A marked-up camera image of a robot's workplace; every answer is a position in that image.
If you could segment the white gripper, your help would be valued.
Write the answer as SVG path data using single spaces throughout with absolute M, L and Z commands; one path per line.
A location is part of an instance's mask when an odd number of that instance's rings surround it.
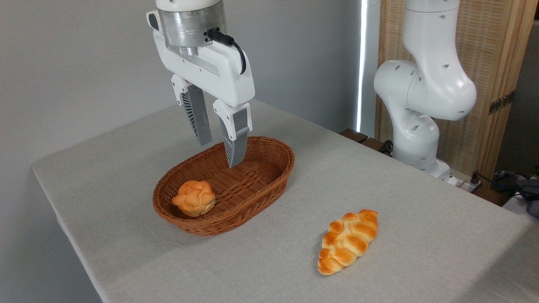
M 201 146 L 212 141 L 202 90 L 218 99 L 213 109 L 221 124 L 229 167 L 235 167 L 244 159 L 248 133 L 253 129 L 250 104 L 246 103 L 255 96 L 248 57 L 240 74 L 242 60 L 234 46 L 213 42 L 200 47 L 197 55 L 185 56 L 165 45 L 162 30 L 156 30 L 160 27 L 157 11 L 148 12 L 147 21 L 162 63 L 174 74 L 171 82 L 177 103 L 183 106 Z

